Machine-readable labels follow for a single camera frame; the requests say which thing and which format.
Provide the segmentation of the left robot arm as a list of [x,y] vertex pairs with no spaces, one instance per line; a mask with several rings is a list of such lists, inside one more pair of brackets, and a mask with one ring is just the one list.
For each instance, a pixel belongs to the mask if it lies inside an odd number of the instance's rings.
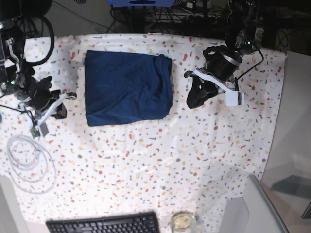
[[204,66],[184,74],[185,78],[192,78],[187,97],[187,106],[191,109],[219,94],[225,95],[226,106],[245,104],[245,93],[239,90],[240,77],[235,77],[234,72],[244,56],[260,52],[261,39],[257,37],[259,1],[231,0],[228,5],[230,28],[225,35],[225,45],[206,48]]

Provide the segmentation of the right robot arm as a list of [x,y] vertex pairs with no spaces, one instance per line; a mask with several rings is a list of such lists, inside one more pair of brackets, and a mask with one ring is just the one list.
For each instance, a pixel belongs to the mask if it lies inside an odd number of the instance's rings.
[[[51,91],[52,77],[38,81],[35,66],[44,64],[52,55],[55,37],[51,23],[45,17],[52,5],[50,0],[2,0],[0,2],[0,91],[2,97],[14,95],[19,101],[17,111],[26,114],[31,122],[33,138],[45,137],[49,117],[65,119],[65,99],[75,99],[74,92]],[[26,23],[39,19],[47,26],[50,48],[47,55],[36,62],[25,58]]]

